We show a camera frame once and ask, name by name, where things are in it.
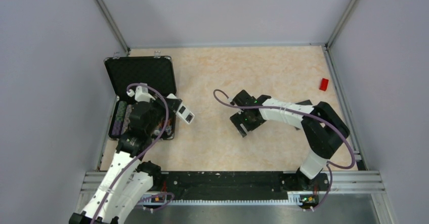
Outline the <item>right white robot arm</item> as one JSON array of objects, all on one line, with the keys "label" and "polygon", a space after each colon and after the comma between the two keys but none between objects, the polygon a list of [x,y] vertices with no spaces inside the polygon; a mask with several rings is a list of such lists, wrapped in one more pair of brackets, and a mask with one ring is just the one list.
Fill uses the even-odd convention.
[{"label": "right white robot arm", "polygon": [[317,105],[288,103],[268,95],[255,98],[245,90],[229,102],[239,110],[230,120],[242,137],[266,121],[283,122],[303,130],[310,151],[296,171],[295,179],[304,190],[317,183],[319,173],[350,135],[349,128],[326,102]]}]

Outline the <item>dark grey studded baseplate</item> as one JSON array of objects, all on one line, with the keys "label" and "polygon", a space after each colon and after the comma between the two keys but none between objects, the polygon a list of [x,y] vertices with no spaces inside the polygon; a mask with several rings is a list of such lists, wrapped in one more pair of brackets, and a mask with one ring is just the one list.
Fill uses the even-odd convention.
[{"label": "dark grey studded baseplate", "polygon": [[304,114],[311,114],[314,110],[313,104],[310,100],[304,100],[297,103],[296,111]]}]

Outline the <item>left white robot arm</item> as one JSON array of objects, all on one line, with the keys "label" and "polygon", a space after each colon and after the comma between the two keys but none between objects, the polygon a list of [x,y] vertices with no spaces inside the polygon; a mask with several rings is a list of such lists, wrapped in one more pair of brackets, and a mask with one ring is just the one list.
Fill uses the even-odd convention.
[{"label": "left white robot arm", "polygon": [[138,99],[131,105],[127,130],[119,137],[111,165],[90,201],[69,223],[124,223],[141,197],[162,184],[160,166],[142,159],[161,137],[171,115],[192,115],[175,95]]}]

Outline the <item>red toy brick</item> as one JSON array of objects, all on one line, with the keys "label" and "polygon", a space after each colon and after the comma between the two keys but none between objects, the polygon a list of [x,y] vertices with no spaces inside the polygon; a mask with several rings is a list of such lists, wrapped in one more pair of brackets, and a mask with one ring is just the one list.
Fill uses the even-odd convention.
[{"label": "red toy brick", "polygon": [[324,92],[327,91],[328,85],[329,85],[329,79],[322,78],[320,85],[319,85],[319,90],[324,91]]}]

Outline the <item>white remote control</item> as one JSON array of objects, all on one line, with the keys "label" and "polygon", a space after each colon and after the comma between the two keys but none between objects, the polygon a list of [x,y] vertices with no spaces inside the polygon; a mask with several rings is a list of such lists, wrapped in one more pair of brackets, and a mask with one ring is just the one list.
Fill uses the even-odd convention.
[{"label": "white remote control", "polygon": [[167,97],[167,105],[169,108],[186,124],[191,124],[195,118],[192,111],[183,103],[183,100],[177,98],[174,94],[169,94]]}]

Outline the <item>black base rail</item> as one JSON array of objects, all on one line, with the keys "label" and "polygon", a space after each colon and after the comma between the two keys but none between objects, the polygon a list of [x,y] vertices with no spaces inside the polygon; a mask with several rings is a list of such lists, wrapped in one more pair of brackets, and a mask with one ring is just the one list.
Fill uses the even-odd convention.
[{"label": "black base rail", "polygon": [[154,178],[151,194],[164,194],[141,204],[170,205],[292,205],[312,209],[330,189],[331,179],[319,173],[307,180],[283,171],[169,171]]}]

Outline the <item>black poker chip case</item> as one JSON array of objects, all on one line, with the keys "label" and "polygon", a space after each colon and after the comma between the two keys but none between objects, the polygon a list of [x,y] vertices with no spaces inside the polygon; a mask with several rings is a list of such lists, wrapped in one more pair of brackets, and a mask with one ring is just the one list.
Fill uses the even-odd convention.
[{"label": "black poker chip case", "polygon": [[136,101],[126,93],[132,83],[145,83],[156,89],[163,96],[177,95],[177,85],[170,56],[110,57],[104,65],[116,94],[116,102],[108,136],[117,140],[122,133],[124,120],[116,117],[120,102],[128,105]]}]

